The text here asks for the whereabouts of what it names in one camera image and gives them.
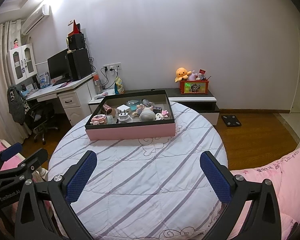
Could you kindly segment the person's left hand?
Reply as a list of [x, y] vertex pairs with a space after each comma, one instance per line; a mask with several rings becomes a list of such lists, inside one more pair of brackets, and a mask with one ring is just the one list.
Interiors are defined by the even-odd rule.
[[4, 239], [15, 239], [15, 219], [18, 203], [0, 209], [0, 232]]

